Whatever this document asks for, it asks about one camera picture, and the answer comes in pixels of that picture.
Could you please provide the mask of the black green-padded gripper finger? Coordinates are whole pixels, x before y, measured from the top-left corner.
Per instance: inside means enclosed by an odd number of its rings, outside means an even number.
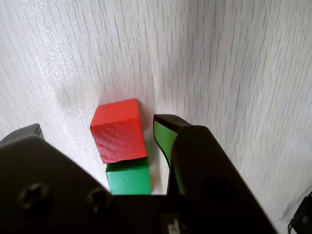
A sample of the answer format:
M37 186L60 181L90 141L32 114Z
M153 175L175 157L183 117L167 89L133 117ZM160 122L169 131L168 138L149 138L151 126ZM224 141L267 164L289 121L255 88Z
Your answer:
M211 131L170 114L153 117L170 167L168 190L185 198L191 234L274 234L274 226Z
M104 234L107 191L47 143L40 125L0 142L0 231L3 234Z

